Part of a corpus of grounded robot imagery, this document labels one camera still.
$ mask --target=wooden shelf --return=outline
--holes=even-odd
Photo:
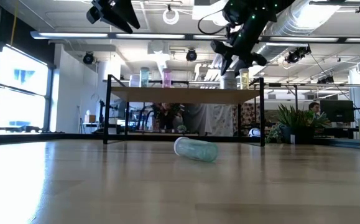
[[[240,104],[259,96],[258,90],[199,88],[112,87],[112,94],[128,102]]]

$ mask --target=black metal frame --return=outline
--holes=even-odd
[[[108,79],[106,80],[106,105],[109,105],[111,101],[111,86],[112,79],[116,80],[120,85],[124,86],[123,83],[120,82],[113,75],[108,75]],[[172,81],[172,83],[184,83],[189,87],[189,82],[186,81]],[[241,134],[241,105],[238,105],[238,136],[236,137],[214,137],[214,136],[189,136],[192,139],[199,139],[204,141],[213,141],[213,142],[260,142],[260,146],[265,146],[265,116],[264,116],[264,78],[256,78],[254,81],[250,83],[249,86],[258,83],[260,86],[259,96],[260,96],[260,138],[250,138],[247,136],[242,136]],[[130,102],[126,102],[126,118],[125,118],[125,127],[124,127],[124,135],[123,134],[109,134],[109,119],[104,120],[104,133],[103,133],[103,143],[107,144],[108,140],[121,140],[121,141],[130,141],[130,140],[140,140],[140,141],[174,141],[178,136],[169,136],[169,135],[128,135],[129,132],[129,104]],[[109,116],[109,107],[105,107],[105,115],[107,118]]]

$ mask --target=potted plant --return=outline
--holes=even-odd
[[[325,113],[316,115],[312,111],[296,110],[293,106],[288,109],[284,105],[279,106],[278,120],[282,130],[283,139],[286,143],[309,144],[314,137],[316,128],[323,128],[330,124]]]

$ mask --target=ceiling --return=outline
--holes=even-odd
[[[54,0],[20,0],[18,17],[31,25],[38,31],[55,31],[55,32],[120,32],[114,27],[105,23],[97,22],[90,24],[86,20],[86,11],[91,7],[90,4],[76,1],[54,1]],[[184,10],[180,13],[180,20],[175,25],[168,25],[162,19],[162,10],[165,5],[145,4],[144,11],[136,10],[137,18],[141,28],[135,32],[151,33],[181,33],[197,34],[197,21],[192,20],[192,16],[186,13],[192,13],[193,0],[182,1],[182,6],[172,6],[174,9]],[[10,12],[14,12],[15,0],[0,0],[0,5]],[[135,9],[141,9],[140,4],[133,4]],[[356,7],[342,7],[335,13],[325,24],[317,28],[312,35],[331,35],[331,36],[360,36],[360,13],[356,14],[352,10]],[[212,21],[202,21],[203,30],[212,32],[219,29],[219,26]],[[129,75],[138,73],[141,67],[150,67],[156,70],[155,62],[146,61],[147,46],[149,40],[71,40],[70,46],[66,49],[74,56],[82,58],[85,54],[85,46],[94,45],[115,45],[117,50],[126,61],[126,69]],[[179,70],[175,79],[193,78],[195,65],[197,63],[210,63],[214,57],[214,52],[210,49],[210,43],[207,41],[181,41],[171,40],[169,42],[171,60],[167,62],[168,68]],[[188,48],[195,48],[198,53],[197,62],[187,62],[185,55]],[[311,44],[312,52],[315,59],[320,63],[322,69],[334,71],[335,81],[344,83],[348,81],[348,69],[355,66],[360,61],[360,45],[341,45],[341,44]],[[99,60],[109,60],[111,52],[95,52]],[[308,82],[310,77],[318,78],[321,68],[317,66],[314,59],[309,56],[288,68],[283,63],[283,57],[279,57],[272,62],[271,66],[266,67],[264,77],[269,82]]]

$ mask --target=window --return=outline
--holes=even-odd
[[[44,127],[48,67],[4,47],[0,53],[0,128]]]

